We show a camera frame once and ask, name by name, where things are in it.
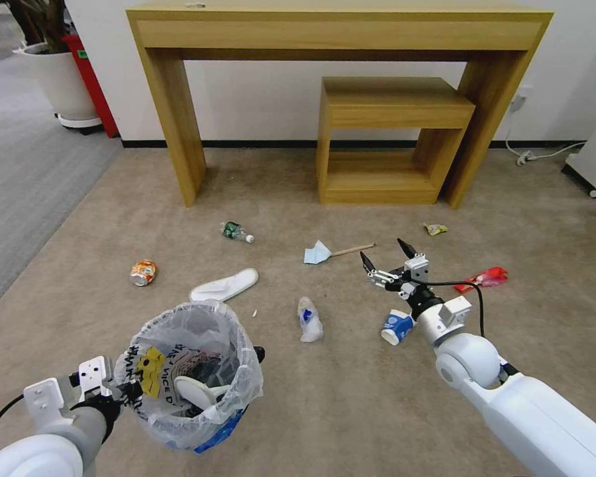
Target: orange can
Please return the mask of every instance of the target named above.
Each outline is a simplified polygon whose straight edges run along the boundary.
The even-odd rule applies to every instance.
[[[130,271],[130,280],[137,286],[146,286],[157,274],[157,265],[152,260],[140,260]]]

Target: clear plastic bag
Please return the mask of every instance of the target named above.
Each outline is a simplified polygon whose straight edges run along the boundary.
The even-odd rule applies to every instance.
[[[263,395],[254,346],[234,311],[215,300],[182,303],[147,322],[117,360],[114,375],[118,384],[141,382],[144,395],[134,411],[151,437],[198,453],[226,439],[248,404]],[[178,396],[177,376],[231,387],[201,411]]]

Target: white flower pot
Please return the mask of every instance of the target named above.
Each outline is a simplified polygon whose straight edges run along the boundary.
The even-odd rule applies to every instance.
[[[46,43],[38,43],[27,46],[22,53],[31,74],[38,80],[60,121],[98,119],[72,54],[40,54],[46,48]]]

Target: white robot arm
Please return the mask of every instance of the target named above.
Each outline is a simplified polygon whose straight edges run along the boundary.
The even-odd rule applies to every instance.
[[[141,395],[137,382],[114,385],[111,360],[104,356],[83,362],[71,376],[26,387],[3,412],[24,399],[36,434],[0,450],[0,477],[95,477],[99,448],[123,406]]]
[[[535,477],[596,477],[596,423],[545,383],[521,374],[485,337],[463,333],[470,303],[463,296],[446,303],[437,298],[428,286],[439,284],[427,282],[424,254],[398,242],[408,257],[404,267],[376,270],[361,253],[364,269],[371,282],[411,306],[442,380],[470,401]]]

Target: black baseboard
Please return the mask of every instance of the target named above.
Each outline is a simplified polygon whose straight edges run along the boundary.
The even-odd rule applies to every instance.
[[[513,148],[554,148],[580,142],[578,140],[514,140]],[[165,148],[164,140],[122,140],[125,148]],[[204,140],[203,147],[207,148],[258,148],[258,149],[315,149],[315,140]],[[333,148],[413,148],[415,140],[333,140]],[[505,141],[494,140],[490,149],[503,149]]]

